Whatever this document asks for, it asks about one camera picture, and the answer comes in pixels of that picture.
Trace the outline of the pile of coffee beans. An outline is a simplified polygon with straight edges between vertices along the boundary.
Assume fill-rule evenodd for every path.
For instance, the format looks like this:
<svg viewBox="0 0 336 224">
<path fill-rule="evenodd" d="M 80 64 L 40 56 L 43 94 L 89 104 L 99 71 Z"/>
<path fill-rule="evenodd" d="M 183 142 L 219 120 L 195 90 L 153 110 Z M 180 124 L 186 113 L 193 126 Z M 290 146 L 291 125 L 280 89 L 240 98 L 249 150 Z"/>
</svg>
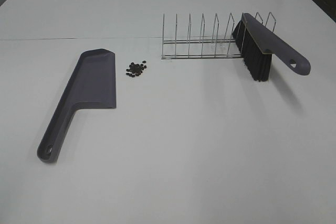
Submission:
<svg viewBox="0 0 336 224">
<path fill-rule="evenodd" d="M 144 70 L 147 69 L 146 63 L 146 60 L 143 60 L 141 63 L 131 62 L 129 67 L 125 70 L 125 74 L 131 78 L 140 76 Z"/>
</svg>

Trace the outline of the grey plastic dustpan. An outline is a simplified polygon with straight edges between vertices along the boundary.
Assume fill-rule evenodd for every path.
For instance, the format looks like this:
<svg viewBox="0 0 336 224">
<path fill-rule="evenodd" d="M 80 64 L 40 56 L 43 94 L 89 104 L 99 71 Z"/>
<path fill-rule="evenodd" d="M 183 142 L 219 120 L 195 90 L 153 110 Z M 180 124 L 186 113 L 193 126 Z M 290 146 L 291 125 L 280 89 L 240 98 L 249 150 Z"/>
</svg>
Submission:
<svg viewBox="0 0 336 224">
<path fill-rule="evenodd" d="M 37 149 L 37 157 L 42 162 L 57 161 L 78 110 L 117 107 L 115 58 L 115 53 L 106 49 L 80 55 Z"/>
</svg>

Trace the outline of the grey hand brush black bristles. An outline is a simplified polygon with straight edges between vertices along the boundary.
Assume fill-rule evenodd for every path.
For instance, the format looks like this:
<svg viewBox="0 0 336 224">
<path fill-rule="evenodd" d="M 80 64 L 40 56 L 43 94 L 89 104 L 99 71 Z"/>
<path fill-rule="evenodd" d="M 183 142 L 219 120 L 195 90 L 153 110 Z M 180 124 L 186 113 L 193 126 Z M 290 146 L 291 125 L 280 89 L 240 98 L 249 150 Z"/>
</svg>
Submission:
<svg viewBox="0 0 336 224">
<path fill-rule="evenodd" d="M 272 55 L 276 55 L 296 74 L 310 74 L 311 64 L 308 59 L 249 13 L 242 13 L 232 37 L 255 81 L 268 81 Z"/>
</svg>

